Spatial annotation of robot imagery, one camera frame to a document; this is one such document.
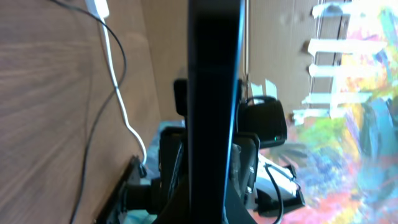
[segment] desk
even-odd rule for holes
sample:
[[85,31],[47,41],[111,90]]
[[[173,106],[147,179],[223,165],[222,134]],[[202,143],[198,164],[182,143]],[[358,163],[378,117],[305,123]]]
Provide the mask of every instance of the desk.
[[[85,8],[83,0],[69,3]],[[127,55],[121,87],[146,145],[160,121],[140,0],[110,1],[108,25]],[[46,0],[0,2],[0,223],[67,223],[83,148],[111,79],[97,22]],[[116,74],[123,60],[111,40]],[[114,97],[88,155],[76,223],[89,223],[132,155],[142,156]]]

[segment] black cable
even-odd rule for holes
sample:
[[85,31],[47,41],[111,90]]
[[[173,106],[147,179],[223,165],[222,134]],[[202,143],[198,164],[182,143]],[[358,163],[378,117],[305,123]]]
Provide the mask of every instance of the black cable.
[[[52,1],[55,4],[58,4],[59,6],[64,7],[65,9],[74,10],[74,11],[86,14],[87,16],[90,16],[91,18],[95,19],[100,24],[102,24],[103,26],[106,27],[106,29],[111,33],[111,35],[114,37],[114,39],[118,43],[118,45],[120,47],[120,50],[122,52],[122,55],[123,55],[123,63],[124,63],[123,72],[122,72],[122,77],[118,81],[118,86],[121,86],[121,84],[124,81],[124,78],[126,77],[127,59],[126,59],[126,54],[124,53],[124,50],[123,50],[123,46],[120,43],[120,41],[119,41],[118,37],[116,36],[116,34],[103,21],[101,21],[101,19],[98,19],[97,17],[95,17],[94,15],[92,15],[91,13],[89,13],[86,10],[80,9],[79,7],[70,6],[68,4],[65,4],[63,2],[59,2],[57,0],[49,0],[49,1]],[[70,221],[69,221],[70,224],[72,224],[75,221],[76,213],[78,211],[78,208],[79,208],[79,205],[80,205],[80,201],[81,201],[81,196],[83,194],[83,189],[84,189],[84,185],[85,185],[85,176],[86,176],[87,155],[88,155],[88,151],[90,150],[91,142],[93,140],[93,135],[94,135],[94,132],[95,132],[95,128],[97,127],[98,121],[100,120],[101,115],[103,114],[103,112],[104,112],[106,106],[108,105],[108,103],[111,101],[111,98],[115,94],[117,88],[118,87],[114,87],[114,91],[112,91],[108,95],[108,97],[105,99],[105,101],[102,104],[101,108],[97,112],[97,114],[95,116],[94,123],[93,123],[93,125],[91,127],[90,135],[88,136],[88,140],[87,140],[87,143],[86,143],[86,146],[85,146],[85,151],[84,151],[84,156],[83,156],[83,165],[82,165],[82,168],[81,168],[80,186],[79,186],[79,189],[78,189],[77,199],[76,199],[75,205],[73,207],[72,215],[70,217]]]
[[269,172],[268,167],[270,167],[270,166],[271,166],[270,164],[266,164],[264,167],[266,168],[266,172],[267,172],[269,178],[271,179],[271,182],[272,182],[272,184],[274,185],[275,190],[276,190],[276,194],[277,194],[277,196],[278,196],[279,214],[278,214],[278,217],[277,217],[277,219],[275,220],[274,224],[280,224],[281,221],[282,221],[282,217],[283,217],[283,215],[284,215],[284,203],[283,203],[283,201],[282,201],[282,196],[280,196],[279,187],[278,187],[278,185],[276,184],[276,182],[275,182],[275,180],[274,180],[274,177],[273,177],[272,174]]

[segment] electronic device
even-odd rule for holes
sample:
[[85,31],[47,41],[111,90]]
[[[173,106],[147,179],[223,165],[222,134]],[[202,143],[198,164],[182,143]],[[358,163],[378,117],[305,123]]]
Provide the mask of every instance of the electronic device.
[[145,172],[132,158],[96,223],[120,223],[120,213],[135,209],[156,214],[154,223],[255,223],[247,211],[252,207],[260,215],[278,215],[280,222],[283,213],[303,207],[300,189],[284,193],[293,185],[294,168],[258,156],[262,146],[283,144],[287,137],[282,104],[241,100],[243,7],[242,0],[189,1],[188,79],[174,85],[187,127],[162,131],[160,177],[150,185],[139,185]]

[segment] white connector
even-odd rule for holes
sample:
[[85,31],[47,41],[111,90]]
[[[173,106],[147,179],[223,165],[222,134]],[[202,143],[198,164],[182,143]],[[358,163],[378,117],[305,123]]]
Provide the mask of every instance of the white connector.
[[87,9],[98,19],[105,19],[109,16],[108,3],[106,0],[85,0]]
[[[263,155],[259,154],[259,165],[257,169],[255,188],[267,193],[272,199],[278,200],[275,187],[272,184],[271,178],[267,174],[266,169],[264,168],[266,164],[272,165],[280,172],[284,172],[285,175],[289,177],[293,177],[293,175],[287,168],[278,166],[277,164],[265,158]],[[279,187],[282,200],[288,200],[296,197],[297,186],[294,182],[290,181],[288,178],[286,178],[284,175],[274,170],[273,168],[269,168],[269,172],[271,173],[276,184]]]

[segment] cardboard wall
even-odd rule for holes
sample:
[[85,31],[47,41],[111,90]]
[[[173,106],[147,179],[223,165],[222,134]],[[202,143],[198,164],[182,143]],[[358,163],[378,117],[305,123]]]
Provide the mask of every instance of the cardboard wall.
[[[341,18],[320,21],[311,16],[312,7],[320,3],[318,0],[250,1],[250,82],[265,86],[268,79],[274,83],[285,113],[307,108],[301,101],[311,91],[331,91],[331,78],[311,81],[307,72],[307,67],[315,61],[307,53],[306,41],[337,39],[340,30]],[[318,54],[316,64],[332,65],[337,60],[338,55]]]
[[[321,0],[250,0],[250,81],[263,85],[264,92],[265,79],[276,84],[286,113],[306,108],[301,101],[311,90],[331,90],[331,78],[311,83],[307,67],[314,58],[303,49],[311,38],[335,39],[339,34],[340,18],[318,21],[310,15],[312,7],[320,3]],[[161,119],[181,119],[175,112],[172,84],[176,78],[187,77],[188,0],[144,0],[142,10]],[[337,60],[334,54],[319,54],[317,64],[331,65]],[[239,77],[243,77],[242,57]]]
[[[173,82],[187,77],[188,0],[142,0],[162,120],[182,119],[175,111]],[[243,61],[239,76],[243,76]]]

